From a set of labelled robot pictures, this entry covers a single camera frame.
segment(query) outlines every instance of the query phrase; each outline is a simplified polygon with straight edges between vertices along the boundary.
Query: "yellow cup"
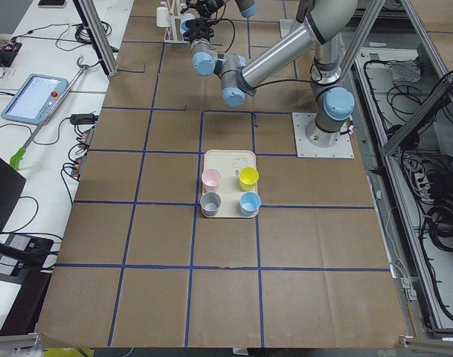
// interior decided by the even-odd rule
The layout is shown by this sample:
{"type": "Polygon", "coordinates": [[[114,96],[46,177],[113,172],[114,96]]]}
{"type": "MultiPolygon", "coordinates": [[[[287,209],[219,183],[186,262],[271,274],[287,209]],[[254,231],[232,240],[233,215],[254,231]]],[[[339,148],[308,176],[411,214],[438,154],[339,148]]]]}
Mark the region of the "yellow cup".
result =
{"type": "Polygon", "coordinates": [[[259,173],[253,167],[245,167],[240,171],[240,186],[243,191],[251,191],[259,180],[259,173]]]}

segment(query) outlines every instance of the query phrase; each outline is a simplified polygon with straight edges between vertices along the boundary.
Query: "blue joint cap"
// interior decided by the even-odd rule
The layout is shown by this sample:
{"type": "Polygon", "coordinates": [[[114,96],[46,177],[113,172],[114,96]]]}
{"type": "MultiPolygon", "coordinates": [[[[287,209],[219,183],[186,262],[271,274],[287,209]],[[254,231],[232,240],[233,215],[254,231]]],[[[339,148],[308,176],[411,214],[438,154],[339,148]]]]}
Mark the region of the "blue joint cap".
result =
{"type": "Polygon", "coordinates": [[[196,17],[192,13],[186,13],[181,17],[180,21],[180,33],[183,35],[185,32],[188,31],[186,22],[189,20],[196,19],[196,17]]]}
{"type": "Polygon", "coordinates": [[[325,94],[324,109],[333,120],[346,120],[352,114],[354,107],[355,98],[345,88],[332,88],[325,94]]]}
{"type": "Polygon", "coordinates": [[[237,107],[244,103],[246,96],[239,88],[228,87],[223,89],[223,100],[227,106],[237,107]]]}
{"type": "Polygon", "coordinates": [[[256,13],[256,11],[257,11],[257,6],[256,6],[256,4],[253,4],[253,6],[251,6],[249,9],[241,11],[241,15],[242,15],[242,17],[248,18],[248,17],[253,16],[256,13]]]}
{"type": "Polygon", "coordinates": [[[240,54],[237,54],[236,56],[240,59],[240,65],[244,67],[246,65],[246,58],[240,54]]]}
{"type": "Polygon", "coordinates": [[[195,72],[203,77],[212,74],[216,66],[213,56],[211,56],[208,52],[203,51],[196,52],[193,55],[192,63],[193,68],[195,68],[195,72]]]}

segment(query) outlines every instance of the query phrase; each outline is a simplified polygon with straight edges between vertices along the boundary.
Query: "green handle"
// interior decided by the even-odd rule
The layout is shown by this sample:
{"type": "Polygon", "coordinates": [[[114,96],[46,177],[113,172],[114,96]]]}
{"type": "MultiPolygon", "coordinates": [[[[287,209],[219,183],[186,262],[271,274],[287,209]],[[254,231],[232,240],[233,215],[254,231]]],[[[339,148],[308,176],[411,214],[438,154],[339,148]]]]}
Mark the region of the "green handle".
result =
{"type": "Polygon", "coordinates": [[[23,155],[25,154],[26,149],[24,147],[20,148],[15,155],[11,156],[10,159],[10,166],[15,169],[16,171],[19,171],[19,163],[23,159],[23,155]]]}

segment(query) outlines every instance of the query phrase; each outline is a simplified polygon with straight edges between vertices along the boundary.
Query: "pink cup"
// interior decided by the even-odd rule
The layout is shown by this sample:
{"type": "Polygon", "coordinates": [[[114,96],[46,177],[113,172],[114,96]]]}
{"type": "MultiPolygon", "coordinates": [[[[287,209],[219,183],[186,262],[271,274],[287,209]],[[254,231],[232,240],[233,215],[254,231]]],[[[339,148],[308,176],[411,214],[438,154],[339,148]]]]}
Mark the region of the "pink cup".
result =
{"type": "Polygon", "coordinates": [[[221,173],[215,169],[206,169],[202,173],[202,183],[206,192],[216,192],[221,182],[221,173]]]}

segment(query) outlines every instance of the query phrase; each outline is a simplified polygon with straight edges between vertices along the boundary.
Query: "tablet screen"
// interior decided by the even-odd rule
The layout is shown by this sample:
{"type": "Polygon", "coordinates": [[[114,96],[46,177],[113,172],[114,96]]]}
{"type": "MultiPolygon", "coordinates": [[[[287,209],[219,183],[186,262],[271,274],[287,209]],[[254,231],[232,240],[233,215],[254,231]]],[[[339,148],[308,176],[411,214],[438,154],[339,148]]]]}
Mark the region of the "tablet screen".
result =
{"type": "Polygon", "coordinates": [[[31,78],[7,114],[28,119],[36,118],[59,83],[59,80],[51,78],[31,78]]]}

